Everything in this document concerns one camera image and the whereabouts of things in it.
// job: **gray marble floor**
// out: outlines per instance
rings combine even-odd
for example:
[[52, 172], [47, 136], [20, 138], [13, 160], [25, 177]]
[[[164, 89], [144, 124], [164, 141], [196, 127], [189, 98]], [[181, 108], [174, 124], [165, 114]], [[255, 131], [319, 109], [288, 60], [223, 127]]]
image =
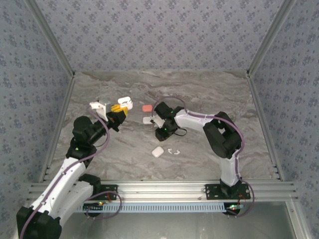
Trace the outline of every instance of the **gray marble floor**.
[[[76, 73], [75, 86], [63, 123], [63, 129], [47, 178], [53, 178], [61, 166], [72, 138], [73, 121], [88, 115], [89, 102], [130, 96], [134, 107], [120, 132], [111, 130], [108, 147], [94, 158], [88, 173], [102, 179], [219, 179], [219, 159], [211, 150], [203, 132], [189, 130], [184, 137], [172, 136], [164, 142], [155, 137], [152, 125], [142, 124], [149, 116], [142, 105], [153, 104], [163, 95], [184, 99], [191, 111], [216, 114], [226, 112], [243, 132], [246, 142], [240, 154], [239, 170], [244, 178], [269, 179], [274, 172], [257, 112], [243, 73], [234, 72], [86, 72]], [[177, 100], [166, 101], [171, 107]], [[157, 146], [164, 154], [154, 158]], [[179, 150], [179, 155], [167, 149]]]

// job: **enclosure wall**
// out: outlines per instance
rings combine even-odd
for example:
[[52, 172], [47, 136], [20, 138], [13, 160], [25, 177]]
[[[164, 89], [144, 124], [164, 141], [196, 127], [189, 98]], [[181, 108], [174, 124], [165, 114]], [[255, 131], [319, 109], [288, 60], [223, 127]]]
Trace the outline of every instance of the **enclosure wall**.
[[298, 0], [253, 76], [286, 180], [319, 238], [319, 3]]
[[0, 238], [38, 180], [68, 77], [23, 0], [0, 1]]
[[37, 0], [73, 70], [247, 69], [281, 0]]

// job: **robotic arm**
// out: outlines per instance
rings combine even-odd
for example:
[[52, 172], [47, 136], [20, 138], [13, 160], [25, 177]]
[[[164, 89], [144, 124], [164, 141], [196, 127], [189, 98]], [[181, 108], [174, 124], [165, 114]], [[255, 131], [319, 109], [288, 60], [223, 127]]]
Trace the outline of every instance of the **robotic arm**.
[[237, 153], [242, 145], [238, 132], [228, 123], [234, 124], [224, 112], [216, 115], [204, 115], [184, 109], [183, 107], [170, 108], [164, 102], [159, 103], [154, 111], [157, 116], [151, 120], [158, 125], [155, 131], [156, 138], [164, 141], [173, 135], [179, 128], [191, 128], [204, 131], [212, 150], [221, 158], [221, 191], [227, 198], [238, 195], [241, 184], [236, 174]]
[[[117, 105], [93, 102], [90, 106], [97, 110], [107, 128], [119, 131], [118, 126], [125, 120], [133, 103], [125, 97], [120, 98]], [[86, 199], [102, 191], [100, 178], [82, 175], [93, 157], [78, 161], [96, 153], [93, 144], [106, 134], [106, 129], [100, 121], [92, 123], [86, 116], [77, 118], [73, 125], [74, 137], [59, 172], [41, 196], [29, 208], [21, 207], [16, 215], [19, 237], [28, 223], [23, 239], [58, 239], [73, 212]]]

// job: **cable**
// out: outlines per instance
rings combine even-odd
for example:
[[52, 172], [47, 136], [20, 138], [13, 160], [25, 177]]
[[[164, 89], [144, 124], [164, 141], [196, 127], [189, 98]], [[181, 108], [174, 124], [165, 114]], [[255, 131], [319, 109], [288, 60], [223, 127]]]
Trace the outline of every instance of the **cable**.
[[95, 146], [95, 147], [98, 148], [98, 147], [103, 146], [103, 145], [105, 144], [106, 140], [107, 140], [107, 138], [105, 139], [105, 141], [104, 141], [102, 144], [100, 144], [100, 145], [98, 145], [98, 146]]
[[52, 187], [49, 189], [49, 191], [47, 192], [47, 194], [43, 197], [42, 199], [42, 202], [39, 204], [39, 206], [31, 213], [30, 217], [26, 220], [22, 230], [21, 230], [21, 234], [20, 234], [20, 239], [23, 239], [23, 236], [24, 236], [24, 233], [25, 233], [25, 230], [27, 228], [27, 226], [29, 225], [29, 223], [31, 222], [32, 218], [34, 217], [34, 215], [40, 210], [40, 208], [42, 207], [42, 205], [45, 204], [45, 201], [48, 199], [48, 197], [50, 196], [50, 193], [53, 191], [53, 189], [56, 187], [56, 185], [58, 184], [58, 182], [61, 180], [61, 178], [67, 173], [67, 171], [72, 168], [75, 164], [77, 163], [82, 163], [83, 161], [85, 160], [88, 160], [90, 158], [93, 158], [95, 157], [96, 155], [98, 155], [99, 153], [101, 153], [105, 148], [106, 146], [108, 145], [109, 141], [110, 141], [110, 132], [109, 132], [109, 129], [108, 127], [106, 126], [106, 124], [104, 123], [104, 121], [99, 117], [97, 116], [95, 113], [93, 113], [89, 108], [87, 109], [88, 113], [90, 115], [92, 115], [94, 118], [96, 118], [102, 125], [103, 127], [105, 128], [106, 130], [106, 135], [107, 135], [107, 139], [104, 143], [104, 145], [102, 146], [101, 149], [99, 149], [98, 151], [96, 151], [95, 153], [93, 153], [92, 155], [90, 156], [87, 156], [85, 158], [82, 158], [74, 163], [72, 163], [70, 166], [68, 166], [61, 174], [60, 176], [57, 178], [57, 180], [53, 183]]
[[177, 100], [181, 101], [181, 102], [183, 103], [185, 112], [186, 112], [188, 115], [190, 115], [190, 116], [197, 117], [197, 118], [213, 119], [213, 120], [216, 119], [216, 120], [219, 120], [219, 121], [223, 121], [223, 122], [227, 123], [228, 125], [232, 126], [232, 127], [234, 128], [234, 130], [236, 130], [236, 132], [239, 134], [239, 136], [240, 136], [240, 138], [241, 138], [242, 144], [241, 144], [241, 147], [240, 147], [240, 149], [238, 150], [238, 152], [235, 154], [235, 172], [236, 172], [237, 179], [238, 179], [239, 181], [241, 181], [242, 183], [247, 184], [247, 186], [250, 188], [250, 191], [251, 191], [251, 193], [252, 193], [252, 204], [251, 204], [251, 206], [249, 207], [249, 209], [248, 209], [247, 211], [245, 211], [243, 214], [241, 214], [241, 215], [239, 215], [239, 216], [236, 215], [234, 212], [232, 212], [232, 211], [230, 211], [230, 210], [228, 210], [228, 211], [230, 211], [232, 214], [235, 215], [235, 217], [238, 217], [238, 218], [247, 215], [247, 214], [252, 210], [252, 208], [254, 207], [254, 203], [255, 203], [255, 193], [254, 193], [254, 190], [253, 190], [252, 186], [251, 186], [247, 181], [243, 180], [243, 179], [239, 176], [239, 173], [238, 173], [238, 155], [239, 155], [240, 152], [242, 152], [242, 151], [244, 150], [244, 147], [245, 147], [245, 140], [244, 140], [244, 136], [243, 136], [243, 134], [241, 133], [241, 131], [240, 131], [240, 130], [236, 127], [236, 125], [234, 125], [232, 122], [230, 122], [230, 121], [228, 121], [228, 120], [225, 120], [225, 119], [223, 119], [223, 118], [216, 117], [216, 116], [212, 116], [212, 115], [204, 115], [204, 116], [202, 116], [202, 115], [197, 115], [197, 114], [193, 114], [192, 112], [189, 112], [189, 111], [187, 110], [187, 108], [186, 108], [186, 103], [185, 103], [185, 101], [183, 101], [181, 98], [176, 97], [176, 96], [163, 96], [163, 97], [160, 97], [160, 98], [153, 104], [152, 116], [153, 116], [153, 114], [154, 114], [154, 108], [155, 108], [155, 106], [158, 104], [158, 102], [161, 101], [161, 100], [163, 100], [163, 99], [166, 99], [166, 98], [174, 98], [174, 99], [177, 99]]
[[92, 207], [89, 207], [88, 210], [86, 210], [86, 215], [87, 215], [88, 218], [91, 218], [91, 219], [94, 219], [94, 220], [103, 220], [103, 219], [108, 219], [108, 218], [115, 217], [115, 216], [120, 212], [120, 210], [121, 210], [121, 208], [122, 208], [122, 198], [121, 198], [121, 196], [120, 196], [117, 192], [114, 192], [114, 191], [105, 191], [105, 192], [101, 192], [101, 193], [95, 194], [95, 195], [93, 195], [93, 196], [87, 198], [85, 201], [89, 201], [89, 200], [91, 200], [91, 199], [93, 199], [93, 198], [96, 198], [96, 197], [98, 197], [98, 196], [100, 196], [100, 195], [109, 194], [109, 193], [118, 196], [118, 198], [120, 199], [120, 205], [119, 205], [118, 210], [117, 210], [116, 212], [114, 212], [113, 214], [109, 215], [109, 216], [99, 217], [99, 218], [96, 217], [96, 218], [95, 218], [95, 217], [90, 217], [90, 216], [89, 216], [89, 211], [90, 211], [90, 209], [92, 208]]
[[244, 203], [244, 207], [246, 206], [246, 198], [244, 195], [242, 195], [241, 193], [238, 194], [239, 198], [242, 197], [244, 200], [245, 200], [245, 203]]
[[178, 129], [184, 130], [184, 131], [185, 131], [185, 134], [178, 134], [178, 133], [174, 132], [173, 134], [175, 134], [176, 136], [183, 137], [183, 136], [185, 136], [185, 135], [187, 134], [187, 129], [181, 128], [181, 127], [179, 127], [179, 126], [178, 126]]

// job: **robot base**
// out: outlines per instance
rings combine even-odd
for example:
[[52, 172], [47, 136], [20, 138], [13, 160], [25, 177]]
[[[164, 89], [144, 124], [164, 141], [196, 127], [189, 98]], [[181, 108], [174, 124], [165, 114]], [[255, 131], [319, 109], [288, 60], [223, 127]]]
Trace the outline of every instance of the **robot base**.
[[245, 199], [251, 198], [248, 185], [240, 181], [232, 187], [227, 186], [227, 188], [222, 183], [206, 184], [205, 193], [207, 200], [243, 199], [240, 195], [243, 195]]

